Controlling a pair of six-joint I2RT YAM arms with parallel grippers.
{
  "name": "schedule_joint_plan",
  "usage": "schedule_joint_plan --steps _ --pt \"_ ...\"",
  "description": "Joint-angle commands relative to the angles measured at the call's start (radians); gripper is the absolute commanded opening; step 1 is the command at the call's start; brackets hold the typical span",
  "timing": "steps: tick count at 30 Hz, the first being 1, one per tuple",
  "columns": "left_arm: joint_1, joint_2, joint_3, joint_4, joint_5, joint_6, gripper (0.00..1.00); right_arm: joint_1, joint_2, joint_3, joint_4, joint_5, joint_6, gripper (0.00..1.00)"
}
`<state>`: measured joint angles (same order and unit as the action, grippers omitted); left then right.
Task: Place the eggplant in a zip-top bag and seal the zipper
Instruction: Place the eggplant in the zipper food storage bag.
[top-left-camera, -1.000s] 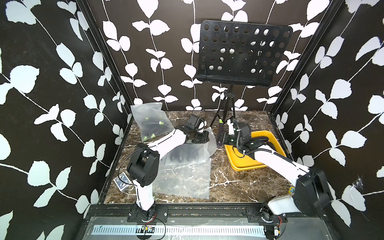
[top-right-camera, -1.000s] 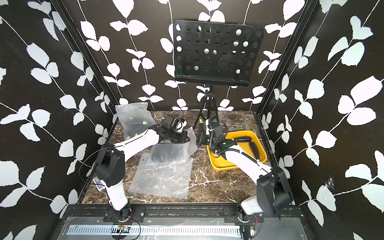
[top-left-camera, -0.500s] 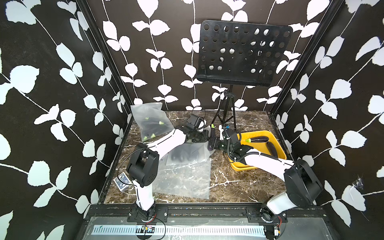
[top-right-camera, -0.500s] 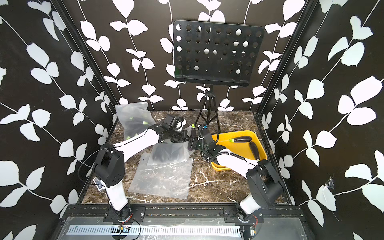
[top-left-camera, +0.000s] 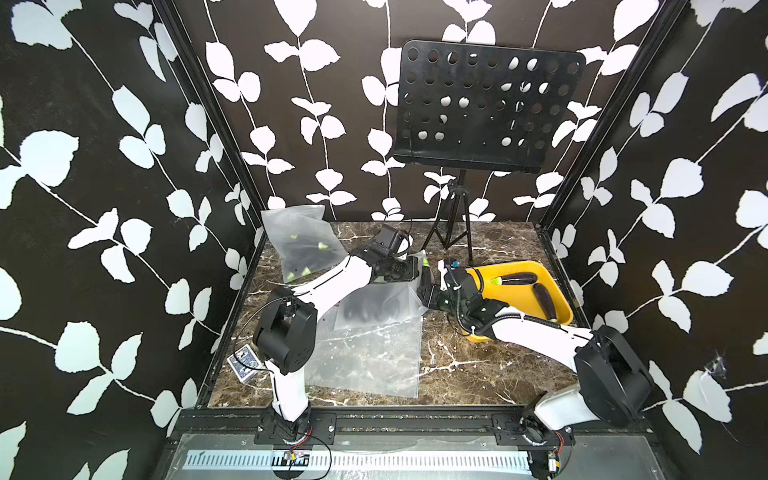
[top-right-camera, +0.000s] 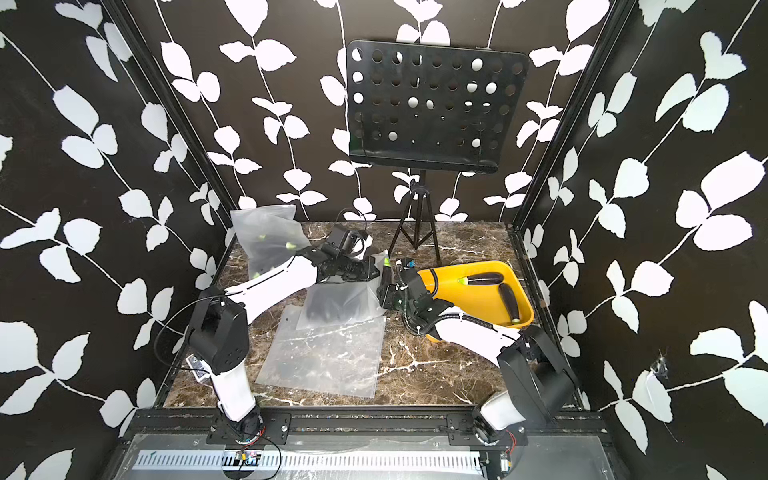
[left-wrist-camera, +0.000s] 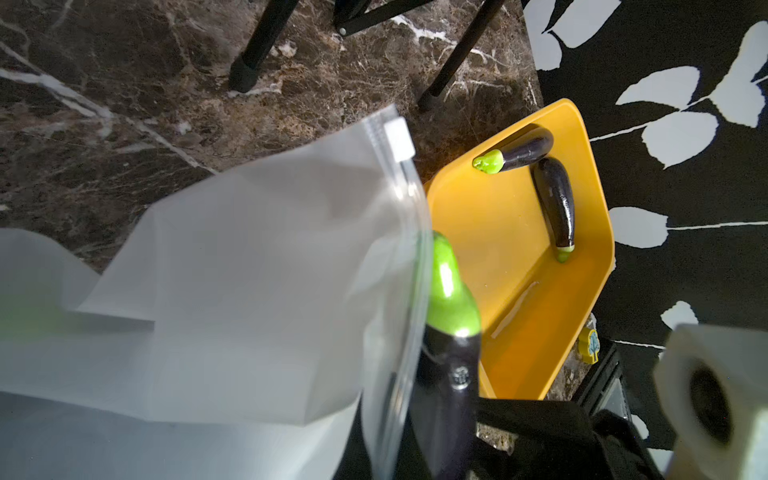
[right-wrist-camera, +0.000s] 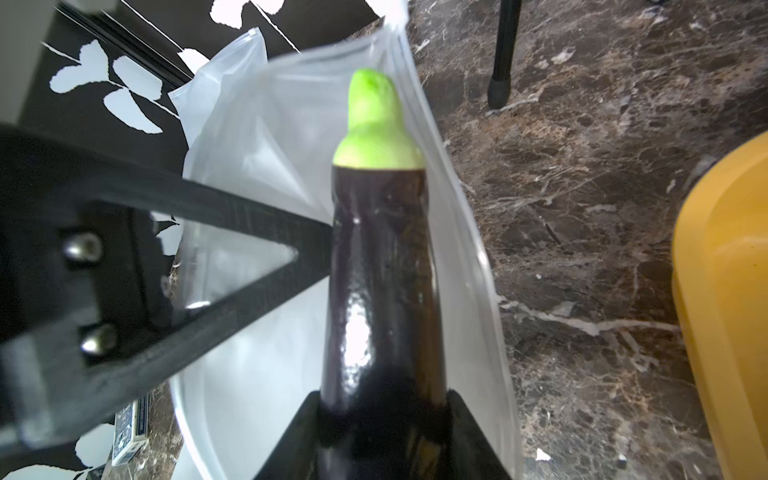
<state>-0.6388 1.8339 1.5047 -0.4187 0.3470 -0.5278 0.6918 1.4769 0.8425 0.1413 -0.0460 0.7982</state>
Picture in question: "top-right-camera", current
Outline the clear zip-top bag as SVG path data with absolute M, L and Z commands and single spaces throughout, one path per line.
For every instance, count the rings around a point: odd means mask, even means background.
M 375 265 L 383 265 L 384 254 L 374 255 Z M 365 322 L 385 313 L 380 306 L 376 290 L 381 283 L 380 276 L 368 282 L 342 282 L 340 277 L 331 277 L 316 283 L 307 290 L 301 308 L 297 328 L 318 329 Z
M 256 278 L 310 245 L 294 219 L 295 205 L 269 205 L 231 211 L 235 235 L 248 258 L 248 274 Z

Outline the clear zip-top bag top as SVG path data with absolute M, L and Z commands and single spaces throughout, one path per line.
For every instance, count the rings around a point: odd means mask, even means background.
M 310 245 L 294 219 L 295 205 L 269 205 L 231 211 L 235 235 L 248 258 L 248 274 L 256 278 Z

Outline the stack of clear zip-top bags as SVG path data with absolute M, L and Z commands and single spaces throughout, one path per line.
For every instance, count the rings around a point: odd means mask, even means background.
M 298 327 L 301 308 L 285 307 L 256 377 L 261 385 L 372 398 L 377 387 L 386 320 Z

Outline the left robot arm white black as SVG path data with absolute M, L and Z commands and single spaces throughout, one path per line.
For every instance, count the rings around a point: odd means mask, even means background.
M 250 324 L 294 293 L 329 278 L 345 283 L 380 276 L 371 255 L 329 254 L 307 247 L 276 268 L 228 290 L 209 288 L 200 294 L 186 330 L 188 346 L 211 375 L 219 411 L 234 423 L 258 410 L 245 361 L 250 353 Z

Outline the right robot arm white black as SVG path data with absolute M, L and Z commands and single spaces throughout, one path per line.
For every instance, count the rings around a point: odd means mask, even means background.
M 573 371 L 534 325 L 531 302 L 507 264 L 386 265 L 377 296 L 411 334 L 462 346 L 499 369 L 504 390 L 473 411 L 473 430 L 484 443 L 552 423 L 576 389 Z

